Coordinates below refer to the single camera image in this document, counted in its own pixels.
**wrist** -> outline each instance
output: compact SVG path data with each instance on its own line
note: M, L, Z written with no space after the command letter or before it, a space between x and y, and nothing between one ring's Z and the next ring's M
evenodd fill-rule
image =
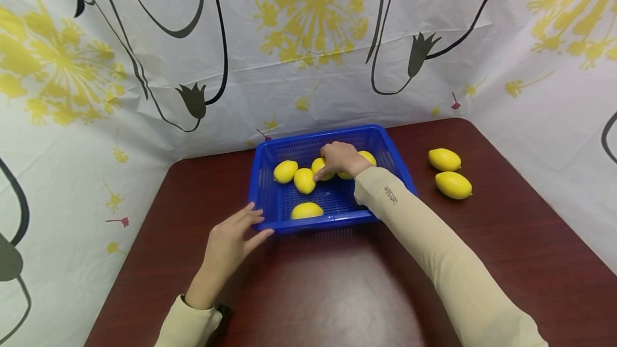
M195 310L208 310L224 286L224 279L203 267L195 274L189 289L184 295L184 302Z
M356 157L353 158L353 160L349 161L345 172L354 179L356 178L356 176L358 176L358 174L364 172L366 169L372 166L372 163L370 163L365 157L362 157L358 154Z

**fabric backdrop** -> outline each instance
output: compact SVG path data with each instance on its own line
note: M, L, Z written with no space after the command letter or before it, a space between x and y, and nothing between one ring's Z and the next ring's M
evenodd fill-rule
M0 233L24 263L0 266L0 344L82 346L175 161L357 124L471 120L617 271L616 16L617 0L0 0Z

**yellow dandelion print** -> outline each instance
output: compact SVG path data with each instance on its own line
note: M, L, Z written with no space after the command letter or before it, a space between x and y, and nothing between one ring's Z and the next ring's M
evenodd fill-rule
M463 94L469 95L470 98L474 97L476 95L476 91L478 91L478 87L482 86L485 80L486 80L486 77L484 77L484 79L481 80L480 83L476 84L475 86L472 86L471 84L466 84L463 87Z
M107 245L107 253L109 254L120 253L126 256L126 253L124 253L124 251L119 249L119 245L117 242L109 243L109 245Z
M519 79L519 80L511 80L510 82L505 84L505 92L507 92L508 94L510 94L512 96L512 98L516 98L517 96L519 96L521 94L521 90L524 87L528 87L531 86L533 84L536 84L538 82L540 82L543 79L548 78L549 76L551 76L555 71L551 71L549 72L549 74L543 76L542 78L535 80L531 83L528 83L526 85L523 84L523 80Z
M13 13L0 6L0 94L25 98L35 126L62 126L106 118L121 106L124 67L111 46L85 41L72 19L54 22L41 0L38 10Z
M105 206L107 206L111 212L115 213L118 210L119 205L122 201L124 201L124 198L122 198L119 193L114 193L109 186L107 186L105 181L103 181L103 185L105 185L105 189L109 192L109 201L105 202Z
M115 145L112 151L114 152L114 158L116 159L116 161L123 164L129 160L129 156L127 156L126 152L119 147L118 134L119 134L119 128L116 129Z
M315 92L317 91L317 88L319 88L321 84L321 79L317 81L317 85L315 86L315 88L313 88L313 91L311 92L311 94L307 97L307 96L301 96L299 100L296 101L296 109L300 110L300 111L308 111L310 108L310 100L313 99L313 95L315 95Z
M538 40L532 51L584 56L583 70L596 67L602 56L617 60L617 0L535 0L527 7L541 14L531 31Z
M297 62L300 69L316 63L340 66L342 54L368 30L368 19L361 17L365 1L255 0L257 30L267 30L260 50L277 51L281 62Z
M276 110L272 112L272 120L264 121L264 128L266 131L279 128L279 123L276 122Z

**black line pattern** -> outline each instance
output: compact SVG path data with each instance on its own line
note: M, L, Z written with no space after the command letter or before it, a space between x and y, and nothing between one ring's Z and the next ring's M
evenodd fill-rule
M107 15L104 13L104 11L102 11L102 9L99 6L97 0L89 0L89 1L78 0L78 7L77 7L77 11L76 11L76 16L83 11L83 9L80 9L80 3L81 3L82 6L84 6L85 4L96 6L98 11L102 15L102 17L105 19L105 22L107 23L107 25L113 31L113 33L116 36L116 38L118 38L118 41L121 43L122 47L126 51L126 54L129 56L129 58L131 60L131 64L133 66L133 72L134 72L135 78L137 78L137 80L139 81L139 84L141 84L141 88L142 88L142 90L144 92L144 95L145 95L146 99L149 99L150 97L152 97L154 105L155 105L155 107L156 107L156 109L157 109L157 111L159 113L159 116L161 116L161 119L163 121L165 121L166 123L171 124L174 127L177 127L178 129L180 129L183 132L195 131L199 127L199 124L201 122L201 118L197 118L196 119L196 123L195 123L194 127L190 128L190 129L185 129L185 128L179 126L178 124L168 120L166 118L166 116L163 114L161 106L159 105L158 101L155 98L154 92L152 91L152 89L149 86L148 79L147 79L146 74L145 74L145 69L144 69L141 61L139 60L139 58L135 54L135 52L133 50L133 47L131 46L129 37L127 37L125 27L124 27L124 25L122 23L121 18L119 17L119 13L118 13L118 10L116 8L115 2L114 2L114 0L108 0L108 1L109 1L110 6L111 6L111 9L112 9L112 11L114 13L114 18L118 22L119 31L115 29L115 27L110 22L109 18L107 18ZM167 27L163 26L162 23L159 22L158 19L154 18L154 16L150 13L150 11L147 10L146 6L143 4L143 2L141 0L137 0L137 1L138 1L139 5L142 7L142 9L146 12L146 14L150 17L150 19L162 31L164 31L165 33L167 33L171 37L185 38L185 37L187 37L188 35L191 34L191 32L195 29L195 26L199 22L199 19L201 18L201 15L202 15L202 12L203 12L204 1L205 0L199 0L198 7L195 10L195 15L192 17L191 21L186 26L182 27L179 30L170 30ZM222 78L222 82L220 84L219 90L216 92L216 94L210 100L204 100L203 97L202 97L201 100L198 100L198 99L196 99L195 96L182 97L184 103L186 104L187 110L189 110L189 111L200 109L200 108L202 108L204 106L207 106L209 104L215 103L216 101L218 101L221 98L221 96L223 96L225 88L227 87L227 78L228 78L228 71L229 71L229 68L228 68L228 55L227 55L227 39L225 37L224 23L223 23L223 13L221 11L220 1L219 0L215 0L215 2L216 2L216 9L218 11L218 16L219 16L219 24L220 24L221 37L222 37L222 42L223 42L223 78Z
M368 61L373 56L373 52L374 52L373 64L371 67L371 85L373 87L373 91L375 91L377 94L380 94L380 95L394 95L394 94L398 94L399 92L403 91L403 89L405 89L407 84L409 84L409 82L411 81L411 78L413 78L415 75L418 74L419 70L422 68L422 65L424 64L426 60L438 58L438 56L442 56L443 54L446 54L448 51L451 51L456 46L460 45L460 43L462 43L463 40L465 40L471 34L471 31L474 30L476 23L478 22L478 19L480 18L480 15L482 14L484 7L486 6L486 3L488 3L488 0L484 0L482 2L482 5L480 6L478 13L476 13L476 17L471 23L469 30L467 30L461 38L459 38L458 40L455 40L454 43L452 43L450 46L444 48L441 51L435 52L434 54L429 54L429 52L431 51L431 48L435 45L435 43L437 43L441 39L440 37L433 39L435 36L435 33L431 34L428 38L425 38L425 36L422 33L419 33L418 37L414 36L413 44L411 44L411 53L409 56L409 62L407 63L407 75L409 75L409 79L407 79L405 84L403 84L403 86L399 88L398 90L394 92L385 92L385 91L378 90L377 86L375 86L375 66L377 65L377 55L379 54L379 47L381 47L381 39L383 37L384 29L386 28L386 19L387 19L388 11L390 10L391 2L392 0L387 1L386 12L383 15L383 22L381 21L381 14L383 11L384 0L381 0L379 2L379 13L377 15L377 25L375 27L375 33L373 35L373 42L368 51L368 55L366 56L366 62L365 62L365 63L368 63Z
M604 125L604 129L602 129L602 135L601 135L601 138L600 138L600 143L602 144L602 148L604 149L604 152L606 152L606 155L611 160L613 160L613 162L615 164L617 164L617 157L615 157L613 151L611 150L610 146L608 145L608 133L610 133L610 131L613 128L613 125L615 124L616 121L617 121L617 112L614 113L608 119L608 122L606 123L606 125Z
M9 167L4 163L1 157L0 157L0 169L2 170L4 174L4 177L6 177L6 179L9 181L9 184L11 185L11 188L13 189L13 192L15 193L15 196L17 197L17 200L19 201L19 208L21 210L19 228L17 229L17 233L15 234L15 236L13 236L13 239L11 240L11 245L17 246L17 244L19 244L21 239L24 238L28 230L28 226L29 226L30 213L29 213L29 208L28 208L28 200L26 199L24 190L21 188L21 185L19 185L19 182L17 181L16 177L11 172L11 169L9 169ZM17 330L19 330L21 325L24 324L24 322L28 318L28 315L30 314L30 310L32 309L32 299L30 298L28 288L26 287L26 284L24 283L24 280L21 278L21 276L17 276L17 282L19 282L19 285L21 287L22 292L24 293L24 297L26 298L26 302L28 306L24 312L24 315L21 316L21 319L19 320L17 325L13 327L13 329L9 331L8 334L0 338L0 345L4 344L4 342L6 342L9 338L11 338L11 336L13 336L17 332Z

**beige sleeve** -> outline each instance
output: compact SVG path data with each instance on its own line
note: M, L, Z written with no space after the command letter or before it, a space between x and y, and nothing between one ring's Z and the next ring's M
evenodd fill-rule
M548 346L531 316L503 293L476 254L392 173L366 169L356 177L355 196L431 279L463 346Z
M179 296L163 322L154 347L201 347L206 344L222 318L221 313L214 308L195 310Z

